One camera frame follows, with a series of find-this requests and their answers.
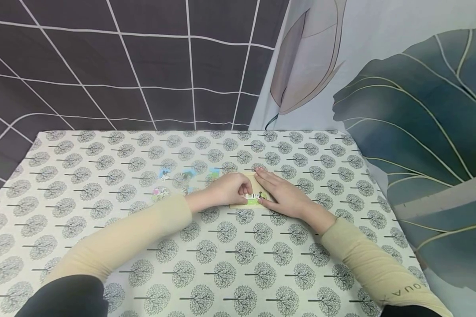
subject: finger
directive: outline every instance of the finger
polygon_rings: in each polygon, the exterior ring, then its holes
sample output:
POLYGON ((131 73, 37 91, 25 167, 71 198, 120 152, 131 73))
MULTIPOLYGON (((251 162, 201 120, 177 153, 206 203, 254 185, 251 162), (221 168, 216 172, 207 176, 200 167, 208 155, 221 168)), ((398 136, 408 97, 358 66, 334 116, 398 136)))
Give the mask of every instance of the finger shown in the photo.
POLYGON ((280 209, 280 204, 278 203, 274 203, 273 201, 270 201, 268 199, 264 199, 264 198, 259 198, 258 200, 258 203, 260 203, 262 206, 265 206, 266 208, 268 209, 271 209, 271 210, 274 210, 274 211, 279 211, 280 209))
POLYGON ((242 178, 242 186, 244 187, 244 193, 252 194, 252 184, 250 180, 245 175, 242 178))
POLYGON ((238 203, 238 204, 244 204, 246 205, 248 203, 248 200, 247 198, 243 197, 243 196, 235 196, 233 199, 232 199, 233 203, 238 203))
POLYGON ((242 190, 244 194, 250 194, 249 191, 247 190, 247 187, 244 184, 242 184, 242 190))
POLYGON ((256 178, 257 182, 267 191, 269 191, 270 194, 274 194, 273 190, 275 188, 275 185, 270 183, 269 181, 265 180, 264 178, 261 177, 259 174, 255 174, 254 177, 256 178))
POLYGON ((277 184, 279 180, 275 178, 275 174, 270 173, 269 171, 266 171, 262 168, 256 169, 256 173, 261 176, 263 179, 269 181, 272 184, 277 184))

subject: tree print tablecloth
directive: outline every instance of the tree print tablecloth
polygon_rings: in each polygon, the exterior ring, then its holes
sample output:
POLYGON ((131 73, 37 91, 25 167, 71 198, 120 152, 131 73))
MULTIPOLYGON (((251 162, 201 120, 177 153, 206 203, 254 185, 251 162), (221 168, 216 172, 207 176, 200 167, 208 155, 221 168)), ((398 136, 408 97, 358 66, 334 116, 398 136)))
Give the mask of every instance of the tree print tablecloth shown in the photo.
MULTIPOLYGON (((0 191, 0 316, 13 315, 85 236, 258 166, 424 279, 354 140, 338 131, 47 131, 0 191)), ((377 316, 318 240, 273 211, 210 208, 110 276, 109 315, 377 316)))

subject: dark gray backdrop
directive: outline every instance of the dark gray backdrop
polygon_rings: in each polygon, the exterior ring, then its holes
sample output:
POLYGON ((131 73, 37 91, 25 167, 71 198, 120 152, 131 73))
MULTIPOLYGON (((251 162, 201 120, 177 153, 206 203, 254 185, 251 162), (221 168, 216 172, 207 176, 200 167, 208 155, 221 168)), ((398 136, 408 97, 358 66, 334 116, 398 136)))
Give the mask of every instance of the dark gray backdrop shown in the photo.
POLYGON ((247 130, 288 0, 0 0, 0 186, 42 130, 247 130))

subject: grid pattern fabric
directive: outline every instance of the grid pattern fabric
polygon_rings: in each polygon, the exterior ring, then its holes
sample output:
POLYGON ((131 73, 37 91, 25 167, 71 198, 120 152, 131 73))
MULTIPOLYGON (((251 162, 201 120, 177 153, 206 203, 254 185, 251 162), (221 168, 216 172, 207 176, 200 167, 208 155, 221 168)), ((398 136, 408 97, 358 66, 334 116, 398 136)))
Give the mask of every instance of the grid pattern fabric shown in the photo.
POLYGON ((247 130, 288 0, 1 0, 0 186, 45 130, 247 130))
MULTIPOLYGON (((49 131, 0 191, 0 316, 79 240, 222 174, 264 167, 423 274, 354 140, 338 131, 49 131)), ((105 284, 108 312, 136 316, 374 317, 347 267, 304 222, 213 207, 105 284)))

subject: leaf print backdrop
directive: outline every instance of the leaf print backdrop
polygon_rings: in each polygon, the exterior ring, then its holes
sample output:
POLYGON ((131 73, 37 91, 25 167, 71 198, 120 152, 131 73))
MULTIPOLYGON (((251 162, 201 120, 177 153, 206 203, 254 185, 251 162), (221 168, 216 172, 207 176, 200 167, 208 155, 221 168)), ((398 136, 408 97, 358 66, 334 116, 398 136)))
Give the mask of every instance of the leaf print backdrop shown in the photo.
MULTIPOLYGON (((370 61, 335 94, 334 111, 388 174, 388 199, 421 259, 446 282, 476 291, 476 29, 370 61)), ((390 236, 400 246, 397 234, 390 236)))
MULTIPOLYGON (((356 144, 338 131, 47 131, 0 191, 0 316, 14 314, 85 236, 256 166, 289 179, 423 277, 356 144)), ((271 210, 209 208, 110 276, 108 312, 376 316, 319 238, 271 210)))

